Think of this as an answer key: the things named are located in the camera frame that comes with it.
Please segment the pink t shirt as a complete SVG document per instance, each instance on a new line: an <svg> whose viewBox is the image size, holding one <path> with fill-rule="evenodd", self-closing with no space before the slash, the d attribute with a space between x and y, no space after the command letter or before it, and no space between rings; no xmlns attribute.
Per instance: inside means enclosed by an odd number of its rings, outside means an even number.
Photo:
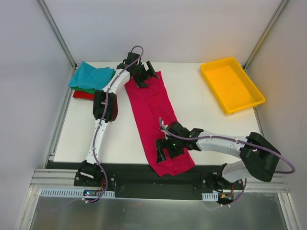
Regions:
<svg viewBox="0 0 307 230"><path fill-rule="evenodd" d="M166 124L176 121L176 115L163 82L162 73L157 72L158 79L151 77L145 83L148 88L138 88L133 79L125 84L133 115L140 135L144 153L149 165L159 175L175 176L194 167L195 163L189 152L171 159L166 154L166 161L157 162L155 141L164 138L165 133L160 130L159 118Z"/></svg>

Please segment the yellow plastic tray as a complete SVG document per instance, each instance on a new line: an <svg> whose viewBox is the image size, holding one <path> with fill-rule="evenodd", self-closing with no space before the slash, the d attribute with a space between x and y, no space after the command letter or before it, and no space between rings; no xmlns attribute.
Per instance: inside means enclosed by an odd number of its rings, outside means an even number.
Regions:
<svg viewBox="0 0 307 230"><path fill-rule="evenodd" d="M234 57L200 65L201 75L226 115L257 107L266 99Z"/></svg>

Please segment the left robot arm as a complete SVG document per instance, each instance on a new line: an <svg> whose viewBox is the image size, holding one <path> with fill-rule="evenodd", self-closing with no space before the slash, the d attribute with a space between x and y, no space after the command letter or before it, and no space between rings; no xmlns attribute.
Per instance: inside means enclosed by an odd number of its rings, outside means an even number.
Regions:
<svg viewBox="0 0 307 230"><path fill-rule="evenodd" d="M147 67L145 67L141 58L142 54L130 51L127 58L117 66L115 76L110 83L94 93L94 134L85 160L78 169L80 175L76 177L79 181L85 179L90 186L97 186L106 178L98 158L105 133L118 115L117 93L130 80L136 83L137 88L148 88L146 80L150 77L159 78L150 61L146 62Z"/></svg>

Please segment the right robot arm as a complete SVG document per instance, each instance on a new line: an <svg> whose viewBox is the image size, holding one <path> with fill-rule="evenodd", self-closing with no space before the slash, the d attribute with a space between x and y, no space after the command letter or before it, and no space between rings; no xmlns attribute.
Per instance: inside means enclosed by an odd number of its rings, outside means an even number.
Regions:
<svg viewBox="0 0 307 230"><path fill-rule="evenodd" d="M219 152L239 159L222 164L216 175L208 180L208 185L214 190L227 189L232 183L251 177L271 182L280 159L279 151L256 132L232 137L200 128L188 130L177 121L161 125L160 129L165 136L155 142L157 163L183 156L186 150Z"/></svg>

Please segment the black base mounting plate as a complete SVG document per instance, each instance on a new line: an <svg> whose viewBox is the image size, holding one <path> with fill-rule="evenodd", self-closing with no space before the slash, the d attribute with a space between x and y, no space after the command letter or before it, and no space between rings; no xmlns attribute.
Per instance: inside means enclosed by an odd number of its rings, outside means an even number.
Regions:
<svg viewBox="0 0 307 230"><path fill-rule="evenodd" d="M219 181L219 165L198 165L180 175L162 177L147 164L104 163L102 166L105 172L92 179L81 174L82 163L47 163L49 170L72 170L75 187L93 190L104 184L116 198L201 200L204 194L212 192L224 192L230 197L231 191L246 189L245 182L256 181L254 178L239 179L234 183Z"/></svg>

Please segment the folded green t shirt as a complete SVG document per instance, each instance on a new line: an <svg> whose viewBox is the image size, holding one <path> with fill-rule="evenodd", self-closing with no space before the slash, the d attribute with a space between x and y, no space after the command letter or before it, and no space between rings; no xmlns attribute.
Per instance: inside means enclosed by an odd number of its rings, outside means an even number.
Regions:
<svg viewBox="0 0 307 230"><path fill-rule="evenodd" d="M99 68L91 72L76 72L68 86L75 91L94 93L109 84L115 75L114 69Z"/></svg>

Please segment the folded teal t shirt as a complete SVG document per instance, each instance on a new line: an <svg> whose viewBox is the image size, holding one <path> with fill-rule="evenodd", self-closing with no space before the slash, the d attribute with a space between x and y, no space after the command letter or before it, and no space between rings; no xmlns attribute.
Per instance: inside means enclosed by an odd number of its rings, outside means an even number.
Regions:
<svg viewBox="0 0 307 230"><path fill-rule="evenodd" d="M68 87L101 90L110 82L114 72L115 70L110 67L95 68L86 62L82 62L70 80Z"/></svg>

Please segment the folded red t shirt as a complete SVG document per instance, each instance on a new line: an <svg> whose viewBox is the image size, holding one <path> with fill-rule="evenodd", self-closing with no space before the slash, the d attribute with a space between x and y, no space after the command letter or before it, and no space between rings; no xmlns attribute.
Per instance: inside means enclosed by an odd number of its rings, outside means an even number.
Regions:
<svg viewBox="0 0 307 230"><path fill-rule="evenodd" d="M83 100L90 100L90 101L94 100L94 94L84 92L84 91L74 91L72 96L73 98L76 98L76 99L83 99Z"/></svg>

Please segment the aluminium left side rail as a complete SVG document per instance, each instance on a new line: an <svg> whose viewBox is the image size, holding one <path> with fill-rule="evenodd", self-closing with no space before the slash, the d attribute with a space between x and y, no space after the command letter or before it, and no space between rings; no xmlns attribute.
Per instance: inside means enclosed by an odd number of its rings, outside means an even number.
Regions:
<svg viewBox="0 0 307 230"><path fill-rule="evenodd" d="M51 140L50 140L49 146L47 148L47 152L45 154L45 159L42 163L43 169L46 168L46 166L49 162L50 156L53 156L55 154L55 151L56 151L56 148L57 148L57 145L58 145L58 141L59 141L59 138L60 138L60 135L61 135L61 131L62 131L62 128L63 128L63 124L65 122L67 110L69 108L69 103L70 103L71 97L72 97L72 89L70 87L67 87L65 94L64 94L63 101L61 103L59 115L58 115L58 118L57 118L56 123L55 123L55 128L54 128L54 131L52 133Z"/></svg>

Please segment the aluminium front rail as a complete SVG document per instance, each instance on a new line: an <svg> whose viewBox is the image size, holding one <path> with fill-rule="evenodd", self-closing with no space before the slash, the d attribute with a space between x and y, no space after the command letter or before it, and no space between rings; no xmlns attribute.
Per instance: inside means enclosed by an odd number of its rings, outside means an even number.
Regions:
<svg viewBox="0 0 307 230"><path fill-rule="evenodd" d="M30 187L72 188L76 170L36 169ZM274 175L270 183L250 178L247 180L247 192L289 193L290 189L284 175Z"/></svg>

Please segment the aluminium corner post left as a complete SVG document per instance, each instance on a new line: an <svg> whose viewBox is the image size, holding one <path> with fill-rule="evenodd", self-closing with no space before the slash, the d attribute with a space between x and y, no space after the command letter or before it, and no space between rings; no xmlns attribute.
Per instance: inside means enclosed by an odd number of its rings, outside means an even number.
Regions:
<svg viewBox="0 0 307 230"><path fill-rule="evenodd" d="M46 3L45 0L36 0L36 3L38 4L43 16L45 17L55 39L57 40L61 50L63 51L66 59L68 60L69 64L71 65L72 69L73 70L76 70L77 68L77 63L76 61L74 60L58 26L57 26L57 23Z"/></svg>

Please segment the aluminium corner post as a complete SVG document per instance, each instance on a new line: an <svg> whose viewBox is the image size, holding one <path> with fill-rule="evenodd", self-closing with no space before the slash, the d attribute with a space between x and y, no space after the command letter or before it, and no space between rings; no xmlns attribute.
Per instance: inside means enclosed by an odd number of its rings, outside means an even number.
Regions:
<svg viewBox="0 0 307 230"><path fill-rule="evenodd" d="M287 8L287 6L289 5L290 2L291 2L291 0L281 0L279 2L276 10L274 11L273 15L269 19L269 21L268 21L267 25L265 26L261 36L259 37L259 39L257 40L254 48L252 49L252 52L250 53L249 57L247 58L245 64L242 66L244 71L247 71L249 66L252 64L253 60L255 59L257 54L260 52L262 46L264 45L265 41L269 37L272 29L274 28L274 26L276 25L276 23L278 22L278 20L280 19L281 15L283 14L283 12L285 11L285 9Z"/></svg>
<svg viewBox="0 0 307 230"><path fill-rule="evenodd" d="M38 4L43 16L45 17L55 39L57 40L61 50L63 51L66 59L68 60L69 64L71 65L72 69L73 70L76 70L77 68L77 63L76 61L74 60L58 26L57 26L57 23L46 3L45 0L36 0L36 3Z"/></svg>

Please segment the aluminium corner post right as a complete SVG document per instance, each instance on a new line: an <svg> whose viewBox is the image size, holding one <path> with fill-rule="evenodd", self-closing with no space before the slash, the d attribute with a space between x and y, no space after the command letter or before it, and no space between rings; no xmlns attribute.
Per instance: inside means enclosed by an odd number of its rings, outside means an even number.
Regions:
<svg viewBox="0 0 307 230"><path fill-rule="evenodd" d="M283 14L283 12L285 11L285 9L287 8L287 6L289 5L290 2L291 2L291 0L281 0L279 2L276 10L274 11L273 15L269 19L269 21L268 21L267 25L265 26L261 36L259 37L259 39L257 40L254 48L252 49L252 52L250 53L249 57L247 58L245 64L242 66L244 71L247 71L249 66L252 64L253 60L255 59L257 54L260 52L262 46L264 45L265 41L269 37L272 29L274 28L274 26L276 25L276 23L278 22L278 20L280 19L281 15Z"/></svg>

